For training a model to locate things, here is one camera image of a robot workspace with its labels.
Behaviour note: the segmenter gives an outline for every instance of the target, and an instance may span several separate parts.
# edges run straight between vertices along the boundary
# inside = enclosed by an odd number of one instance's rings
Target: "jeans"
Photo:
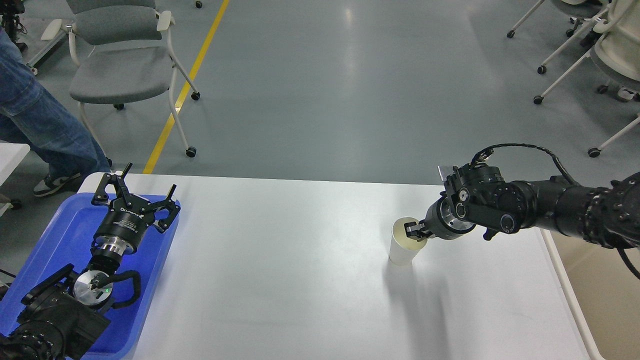
[[[53,178],[109,172],[91,133],[35,79],[1,29],[0,140],[28,144]]]

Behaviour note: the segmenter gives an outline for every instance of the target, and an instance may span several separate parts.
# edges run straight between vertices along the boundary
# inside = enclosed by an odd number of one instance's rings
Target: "plastic tray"
[[[152,202],[164,198],[158,195],[140,196]],[[18,326],[16,319],[24,309],[20,300],[27,292],[66,264],[72,263],[75,266],[74,271],[80,272],[91,259],[93,234],[108,210],[106,206],[91,205],[92,197],[92,193],[78,193],[69,197],[58,208],[9,291],[0,301],[0,332],[4,335],[9,335]],[[164,217],[167,213],[163,210],[157,215]],[[178,219],[179,216],[164,234],[149,228],[138,251],[124,256],[120,271],[137,270],[141,275],[140,299],[131,306],[110,309],[106,313],[111,324],[83,356],[83,360],[121,359],[136,344]],[[132,293],[131,281],[116,283],[113,286],[112,296],[115,296],[116,301],[126,300]]]

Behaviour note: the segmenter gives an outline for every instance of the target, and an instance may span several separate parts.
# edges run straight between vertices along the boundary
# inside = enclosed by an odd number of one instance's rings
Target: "paper cup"
[[[427,239],[416,241],[406,237],[404,224],[412,221],[418,222],[414,218],[399,218],[394,223],[389,259],[396,265],[409,265],[420,249],[427,244]]]

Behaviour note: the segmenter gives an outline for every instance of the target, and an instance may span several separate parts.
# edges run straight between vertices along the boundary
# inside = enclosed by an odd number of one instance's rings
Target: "black cable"
[[[620,254],[622,261],[625,262],[625,265],[631,271],[631,273],[634,274],[638,278],[638,280],[640,280],[640,272],[638,272],[638,270],[631,263],[631,260],[629,260],[629,257],[627,256],[625,249],[618,248],[618,254]]]
[[[1,273],[3,273],[3,274],[5,274],[5,275],[9,275],[10,277],[13,277],[14,279],[16,278],[16,275],[13,275],[13,274],[11,274],[11,273],[10,273],[10,272],[8,272],[8,271],[4,271],[4,270],[0,269],[0,272],[1,272]]]
[[[491,145],[489,147],[485,147],[484,149],[477,152],[476,155],[474,155],[474,157],[471,159],[471,167],[474,167],[480,161],[486,160],[491,154],[493,154],[494,149],[499,147],[511,147],[511,146],[530,147],[532,149],[537,149],[537,150],[546,152],[553,159],[554,164],[556,164],[556,168],[558,169],[558,171],[560,171],[560,174],[562,174],[562,176],[571,185],[580,185],[576,180],[573,179],[571,175],[569,175],[569,173],[566,171],[562,163],[560,163],[560,159],[553,152],[551,152],[550,150],[544,147],[537,146],[537,145],[530,145],[528,143],[499,143],[497,145]]]

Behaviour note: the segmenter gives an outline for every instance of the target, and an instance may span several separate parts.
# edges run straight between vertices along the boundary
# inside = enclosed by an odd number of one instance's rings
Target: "floor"
[[[29,5],[35,2],[26,3],[27,23],[62,9]],[[186,67],[217,15],[221,22],[195,79],[202,98],[187,99],[180,113],[197,157],[185,157],[174,129],[152,172],[439,184],[437,165],[462,165],[502,142],[549,148],[587,186],[637,172],[640,127],[599,158],[586,153],[640,109],[616,101],[614,92],[596,94],[605,76],[591,62],[542,105],[532,103],[584,52],[574,45],[538,75],[539,62],[566,40],[571,25],[548,2],[507,39],[533,2],[230,0],[222,13],[222,0],[204,0],[202,9],[158,0],[176,18],[174,46]],[[23,41],[37,44],[39,34]],[[79,43],[81,55],[90,51]],[[37,79],[77,113],[68,94],[74,69],[62,46],[38,65]],[[169,116],[167,99],[127,104],[124,111],[87,106],[114,169],[132,162],[132,172],[143,171]],[[548,156],[529,149],[499,149],[490,163],[507,180],[557,174]],[[23,202],[0,217],[4,270],[20,270],[56,208],[79,186],[36,199],[31,189],[46,172],[30,154],[0,187]],[[11,278],[0,275],[0,281]]]

